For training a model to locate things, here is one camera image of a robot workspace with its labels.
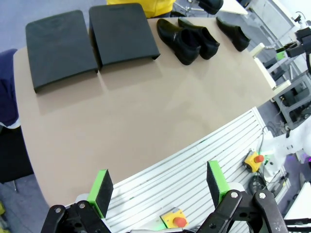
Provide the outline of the black leather shoe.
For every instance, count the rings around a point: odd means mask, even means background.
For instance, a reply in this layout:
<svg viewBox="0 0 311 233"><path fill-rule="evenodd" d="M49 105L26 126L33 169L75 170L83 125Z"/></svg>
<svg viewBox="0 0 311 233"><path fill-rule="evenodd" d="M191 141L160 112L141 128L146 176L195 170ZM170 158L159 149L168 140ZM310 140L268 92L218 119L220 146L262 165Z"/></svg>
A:
<svg viewBox="0 0 311 233"><path fill-rule="evenodd" d="M198 0L198 5L205 12L211 15L215 15L222 8L224 0Z"/></svg>
<svg viewBox="0 0 311 233"><path fill-rule="evenodd" d="M182 64L188 66L199 56L201 46L191 30L177 27L163 18L157 21L156 28L160 39Z"/></svg>
<svg viewBox="0 0 311 233"><path fill-rule="evenodd" d="M219 17L216 17L216 23L218 28L229 38L237 51L242 52L249 46L251 39L244 34L240 26L228 24Z"/></svg>
<svg viewBox="0 0 311 233"><path fill-rule="evenodd" d="M186 20L185 17L178 19L178 25L194 33L195 39L201 46L200 56L203 59L209 60L217 53L220 43L214 39L206 27L196 26Z"/></svg>

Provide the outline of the white side table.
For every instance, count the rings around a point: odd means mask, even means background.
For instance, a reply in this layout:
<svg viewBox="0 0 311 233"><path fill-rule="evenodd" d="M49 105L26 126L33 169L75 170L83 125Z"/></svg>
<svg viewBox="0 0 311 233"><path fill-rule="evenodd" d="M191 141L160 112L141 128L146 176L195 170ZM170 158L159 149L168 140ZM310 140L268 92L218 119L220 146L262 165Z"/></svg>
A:
<svg viewBox="0 0 311 233"><path fill-rule="evenodd" d="M223 0L220 12L247 15L248 12L236 0Z"/></svg>

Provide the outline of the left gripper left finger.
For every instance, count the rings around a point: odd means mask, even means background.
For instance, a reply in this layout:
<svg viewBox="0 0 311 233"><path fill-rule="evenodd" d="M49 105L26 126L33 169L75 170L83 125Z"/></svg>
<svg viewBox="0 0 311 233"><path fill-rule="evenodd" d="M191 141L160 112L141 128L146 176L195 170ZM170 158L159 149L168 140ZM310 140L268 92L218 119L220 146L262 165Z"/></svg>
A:
<svg viewBox="0 0 311 233"><path fill-rule="evenodd" d="M112 233L103 219L113 189L109 171L100 170L86 200L49 209L41 233Z"/></svg>

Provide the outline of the black shoe stand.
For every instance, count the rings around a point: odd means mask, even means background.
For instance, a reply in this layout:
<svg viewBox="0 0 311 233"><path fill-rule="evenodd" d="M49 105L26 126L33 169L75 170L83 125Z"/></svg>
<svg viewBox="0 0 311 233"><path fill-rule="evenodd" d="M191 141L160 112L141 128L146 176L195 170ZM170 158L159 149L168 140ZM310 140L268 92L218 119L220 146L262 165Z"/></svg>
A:
<svg viewBox="0 0 311 233"><path fill-rule="evenodd" d="M82 11L30 22L25 33L35 92L69 77L98 71Z"/></svg>
<svg viewBox="0 0 311 233"><path fill-rule="evenodd" d="M160 56L139 3L91 7L89 32L99 69L141 58L155 60Z"/></svg>

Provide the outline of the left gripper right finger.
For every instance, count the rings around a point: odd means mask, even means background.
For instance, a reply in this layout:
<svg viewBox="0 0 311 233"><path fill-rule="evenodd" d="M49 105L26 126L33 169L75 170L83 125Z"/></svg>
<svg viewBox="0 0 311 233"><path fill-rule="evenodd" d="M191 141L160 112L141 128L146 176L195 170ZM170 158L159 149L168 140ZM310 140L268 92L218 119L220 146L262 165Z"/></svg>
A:
<svg viewBox="0 0 311 233"><path fill-rule="evenodd" d="M207 184L215 210L196 233L229 233L236 221L246 222L250 233L289 233L270 191L249 195L230 189L217 161L207 162Z"/></svg>

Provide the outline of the grey metal cart frame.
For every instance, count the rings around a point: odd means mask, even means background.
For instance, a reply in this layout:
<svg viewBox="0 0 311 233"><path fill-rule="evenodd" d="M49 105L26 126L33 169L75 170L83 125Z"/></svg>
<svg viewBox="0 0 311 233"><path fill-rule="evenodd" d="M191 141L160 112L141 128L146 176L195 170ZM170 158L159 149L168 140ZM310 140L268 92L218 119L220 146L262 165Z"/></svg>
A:
<svg viewBox="0 0 311 233"><path fill-rule="evenodd" d="M298 75L273 100L285 119L285 125L295 129L311 116L311 75L307 71Z"/></svg>

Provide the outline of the person in yellow hoodie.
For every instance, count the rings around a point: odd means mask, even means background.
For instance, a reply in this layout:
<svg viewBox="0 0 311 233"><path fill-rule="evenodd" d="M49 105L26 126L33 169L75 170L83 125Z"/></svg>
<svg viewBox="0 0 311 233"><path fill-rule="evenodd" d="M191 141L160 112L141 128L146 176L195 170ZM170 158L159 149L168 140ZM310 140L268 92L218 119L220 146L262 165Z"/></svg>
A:
<svg viewBox="0 0 311 233"><path fill-rule="evenodd" d="M147 18L168 14L176 0L106 0L107 5L139 3Z"/></svg>

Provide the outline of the yellow emergency stop button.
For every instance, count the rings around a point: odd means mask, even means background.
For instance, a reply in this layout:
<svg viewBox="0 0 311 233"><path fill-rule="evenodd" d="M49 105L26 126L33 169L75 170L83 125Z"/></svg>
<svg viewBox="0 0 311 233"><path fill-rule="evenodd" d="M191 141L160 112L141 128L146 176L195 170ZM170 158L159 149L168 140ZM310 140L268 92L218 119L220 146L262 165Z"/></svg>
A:
<svg viewBox="0 0 311 233"><path fill-rule="evenodd" d="M258 154L256 151L250 150L247 153L246 158L242 164L245 166L248 172L255 173L259 170L263 161L264 161L263 155Z"/></svg>
<svg viewBox="0 0 311 233"><path fill-rule="evenodd" d="M161 214L160 218L168 229L184 228L189 225L184 212L177 207Z"/></svg>

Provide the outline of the cream white desk frame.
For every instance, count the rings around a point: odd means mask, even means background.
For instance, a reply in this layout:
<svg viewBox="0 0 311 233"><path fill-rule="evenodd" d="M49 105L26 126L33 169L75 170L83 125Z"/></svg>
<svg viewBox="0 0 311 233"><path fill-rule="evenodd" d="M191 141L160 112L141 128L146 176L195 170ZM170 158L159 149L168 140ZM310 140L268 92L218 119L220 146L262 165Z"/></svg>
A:
<svg viewBox="0 0 311 233"><path fill-rule="evenodd" d="M259 43L256 47L254 47L250 54L254 58L255 63L258 65L259 69L261 70L264 78L268 82L269 86L273 90L274 94L278 94L279 92L283 91L287 87L289 87L292 83L289 80L284 81L282 84L277 85L268 70L264 67L263 63L257 58L257 55L265 49L265 45L263 43Z"/></svg>

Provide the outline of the black seat base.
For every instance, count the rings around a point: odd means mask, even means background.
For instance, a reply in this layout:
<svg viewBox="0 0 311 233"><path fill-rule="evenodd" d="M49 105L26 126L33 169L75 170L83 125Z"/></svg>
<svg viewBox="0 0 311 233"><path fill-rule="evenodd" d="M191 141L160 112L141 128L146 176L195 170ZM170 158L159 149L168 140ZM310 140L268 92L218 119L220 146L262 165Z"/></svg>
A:
<svg viewBox="0 0 311 233"><path fill-rule="evenodd" d="M21 127L0 132L0 183L11 182L34 173Z"/></svg>

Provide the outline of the purple cloth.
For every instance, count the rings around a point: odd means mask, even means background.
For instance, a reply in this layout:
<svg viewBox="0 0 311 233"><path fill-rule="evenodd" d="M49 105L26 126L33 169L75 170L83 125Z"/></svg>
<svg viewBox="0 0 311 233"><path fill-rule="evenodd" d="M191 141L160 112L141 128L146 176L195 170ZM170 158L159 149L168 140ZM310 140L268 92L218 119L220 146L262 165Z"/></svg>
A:
<svg viewBox="0 0 311 233"><path fill-rule="evenodd" d="M17 49L0 52L0 126L20 127L14 79L14 54Z"/></svg>

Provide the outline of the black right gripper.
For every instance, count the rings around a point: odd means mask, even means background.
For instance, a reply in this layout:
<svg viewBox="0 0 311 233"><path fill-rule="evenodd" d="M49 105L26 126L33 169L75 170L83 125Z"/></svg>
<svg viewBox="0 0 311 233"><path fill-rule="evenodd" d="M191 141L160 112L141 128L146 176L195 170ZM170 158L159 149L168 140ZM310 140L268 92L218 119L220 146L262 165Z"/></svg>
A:
<svg viewBox="0 0 311 233"><path fill-rule="evenodd" d="M286 53L288 57L297 57L306 52L306 46L298 43L289 43L286 45Z"/></svg>

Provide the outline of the black metal bars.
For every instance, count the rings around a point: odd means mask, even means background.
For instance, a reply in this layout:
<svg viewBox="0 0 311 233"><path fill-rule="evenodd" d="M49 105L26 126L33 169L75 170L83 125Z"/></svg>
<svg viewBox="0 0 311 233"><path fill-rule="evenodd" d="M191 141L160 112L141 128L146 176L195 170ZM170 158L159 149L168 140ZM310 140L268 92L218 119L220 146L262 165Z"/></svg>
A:
<svg viewBox="0 0 311 233"><path fill-rule="evenodd" d="M304 225L310 224L311 218L285 219L286 225Z"/></svg>

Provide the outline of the white flat panel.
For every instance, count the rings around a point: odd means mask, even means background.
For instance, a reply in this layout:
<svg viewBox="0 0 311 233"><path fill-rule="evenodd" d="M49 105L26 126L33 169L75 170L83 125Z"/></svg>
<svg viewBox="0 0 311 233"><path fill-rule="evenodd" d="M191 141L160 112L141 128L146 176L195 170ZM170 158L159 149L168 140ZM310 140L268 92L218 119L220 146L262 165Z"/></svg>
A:
<svg viewBox="0 0 311 233"><path fill-rule="evenodd" d="M284 219L311 218L311 183L304 183Z"/></svg>

